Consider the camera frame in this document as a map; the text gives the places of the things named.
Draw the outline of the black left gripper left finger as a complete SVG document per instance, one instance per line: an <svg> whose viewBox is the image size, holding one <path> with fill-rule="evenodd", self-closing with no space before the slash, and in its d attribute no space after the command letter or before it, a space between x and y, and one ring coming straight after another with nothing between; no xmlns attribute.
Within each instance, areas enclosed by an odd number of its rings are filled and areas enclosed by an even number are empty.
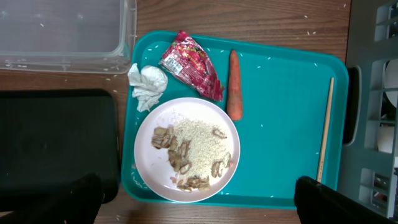
<svg viewBox="0 0 398 224"><path fill-rule="evenodd" d="M103 203L101 179L88 174L21 210L1 217L1 223L94 223Z"/></svg>

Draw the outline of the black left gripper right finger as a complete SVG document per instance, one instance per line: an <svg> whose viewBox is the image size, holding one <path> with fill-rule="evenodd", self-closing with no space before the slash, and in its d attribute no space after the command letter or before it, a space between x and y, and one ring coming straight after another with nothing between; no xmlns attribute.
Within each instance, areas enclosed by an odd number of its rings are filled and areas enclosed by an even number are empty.
<svg viewBox="0 0 398 224"><path fill-rule="evenodd" d="M394 224L308 176L296 181L294 204L301 224Z"/></svg>

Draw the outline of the wooden chopstick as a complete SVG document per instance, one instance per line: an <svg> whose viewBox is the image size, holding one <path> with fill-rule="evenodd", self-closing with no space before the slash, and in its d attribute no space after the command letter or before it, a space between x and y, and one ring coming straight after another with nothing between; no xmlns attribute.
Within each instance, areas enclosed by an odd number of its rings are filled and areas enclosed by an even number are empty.
<svg viewBox="0 0 398 224"><path fill-rule="evenodd" d="M323 167L325 163L325 154L326 154L326 147L328 141L328 131L330 126L330 114L331 114L331 105L333 101L333 89L334 89L334 78L330 79L330 86L328 90L328 98L326 103L326 112L325 112L325 120L324 120L324 127L323 127L323 135L322 135L322 143L321 149L319 153L319 163L318 163L318 170L317 170L317 182L322 182L323 176Z"/></svg>

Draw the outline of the white plate with food scraps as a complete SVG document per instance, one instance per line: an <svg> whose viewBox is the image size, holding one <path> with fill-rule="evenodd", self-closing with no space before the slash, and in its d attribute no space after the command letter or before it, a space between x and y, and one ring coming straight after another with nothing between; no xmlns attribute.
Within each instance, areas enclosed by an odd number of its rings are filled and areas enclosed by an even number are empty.
<svg viewBox="0 0 398 224"><path fill-rule="evenodd" d="M134 163L156 195L194 203L227 186L240 152L238 131L220 107L198 98L178 98L143 120L134 142Z"/></svg>

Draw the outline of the orange carrot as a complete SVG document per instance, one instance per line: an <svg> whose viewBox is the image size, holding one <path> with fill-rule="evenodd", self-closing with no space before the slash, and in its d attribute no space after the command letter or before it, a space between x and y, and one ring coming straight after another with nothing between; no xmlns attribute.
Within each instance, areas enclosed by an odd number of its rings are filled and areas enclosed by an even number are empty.
<svg viewBox="0 0 398 224"><path fill-rule="evenodd" d="M241 69L239 57L235 50L229 56L229 80L228 80L228 100L227 114L233 121L243 118L243 96L241 90Z"/></svg>

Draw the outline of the white tissue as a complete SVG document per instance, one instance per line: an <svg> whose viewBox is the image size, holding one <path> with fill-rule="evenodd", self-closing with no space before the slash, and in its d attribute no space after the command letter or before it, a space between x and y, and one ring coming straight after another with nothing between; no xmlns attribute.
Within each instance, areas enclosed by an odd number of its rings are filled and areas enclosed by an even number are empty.
<svg viewBox="0 0 398 224"><path fill-rule="evenodd" d="M132 64L127 77L129 85L133 87L132 97L138 100L137 110L139 112L150 111L154 105L159 103L168 84L165 72L150 65L139 70L137 63Z"/></svg>

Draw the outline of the white bowl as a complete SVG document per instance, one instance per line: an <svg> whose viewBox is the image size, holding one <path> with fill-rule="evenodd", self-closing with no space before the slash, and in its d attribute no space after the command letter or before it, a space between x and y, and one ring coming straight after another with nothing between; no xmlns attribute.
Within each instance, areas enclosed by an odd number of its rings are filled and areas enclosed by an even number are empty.
<svg viewBox="0 0 398 224"><path fill-rule="evenodd" d="M397 88L397 59L388 61L384 73L384 88ZM394 107L397 107L397 90L387 91L386 96Z"/></svg>

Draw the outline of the red snack wrapper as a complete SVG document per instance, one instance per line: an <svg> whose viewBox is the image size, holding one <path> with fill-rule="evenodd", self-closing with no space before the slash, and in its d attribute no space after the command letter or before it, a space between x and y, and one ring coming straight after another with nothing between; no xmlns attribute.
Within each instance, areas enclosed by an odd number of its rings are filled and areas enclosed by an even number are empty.
<svg viewBox="0 0 398 224"><path fill-rule="evenodd" d="M185 31L180 30L159 65L176 79L194 88L202 97L223 101L224 86L208 54Z"/></svg>

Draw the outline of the grey plastic dish rack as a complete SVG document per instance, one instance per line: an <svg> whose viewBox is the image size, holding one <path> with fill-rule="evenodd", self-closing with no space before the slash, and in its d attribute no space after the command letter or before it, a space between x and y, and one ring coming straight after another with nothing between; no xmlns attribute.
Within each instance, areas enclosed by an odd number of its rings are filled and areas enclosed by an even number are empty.
<svg viewBox="0 0 398 224"><path fill-rule="evenodd" d="M352 1L346 67L349 93L339 193L397 220L397 107L384 73L397 59L397 1Z"/></svg>

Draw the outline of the black plastic tray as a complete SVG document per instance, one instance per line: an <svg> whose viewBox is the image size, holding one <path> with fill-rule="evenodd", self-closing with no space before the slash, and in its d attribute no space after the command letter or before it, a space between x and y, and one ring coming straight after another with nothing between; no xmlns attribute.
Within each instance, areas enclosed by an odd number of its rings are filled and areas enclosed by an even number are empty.
<svg viewBox="0 0 398 224"><path fill-rule="evenodd" d="M116 104L101 89L1 92L1 210L17 210L87 174L102 201L119 190Z"/></svg>

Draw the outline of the teal plastic tray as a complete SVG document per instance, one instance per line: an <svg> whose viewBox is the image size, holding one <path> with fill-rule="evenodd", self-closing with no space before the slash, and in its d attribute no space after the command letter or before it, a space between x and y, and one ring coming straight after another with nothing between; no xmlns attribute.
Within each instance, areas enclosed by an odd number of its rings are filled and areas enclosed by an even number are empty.
<svg viewBox="0 0 398 224"><path fill-rule="evenodd" d="M237 51L241 66L243 118L234 123L240 139L239 164L221 192L202 205L293 209L295 183L317 176L330 79L334 78L330 126L323 167L323 185L336 190L349 77L343 62L328 54L195 35L210 56L222 83L228 81L229 53ZM137 100L126 108L121 182L125 191L143 202L164 199L138 174L134 142L141 123L156 107L178 98L209 101L224 112L225 102L206 100L174 77L160 101L138 112Z"/></svg>

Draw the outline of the clear plastic bin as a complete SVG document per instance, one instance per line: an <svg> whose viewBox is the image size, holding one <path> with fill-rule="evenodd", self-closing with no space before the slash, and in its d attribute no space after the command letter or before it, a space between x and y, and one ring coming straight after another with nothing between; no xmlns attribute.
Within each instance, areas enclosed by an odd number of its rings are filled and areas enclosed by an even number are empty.
<svg viewBox="0 0 398 224"><path fill-rule="evenodd" d="M1 69L126 73L136 0L1 0Z"/></svg>

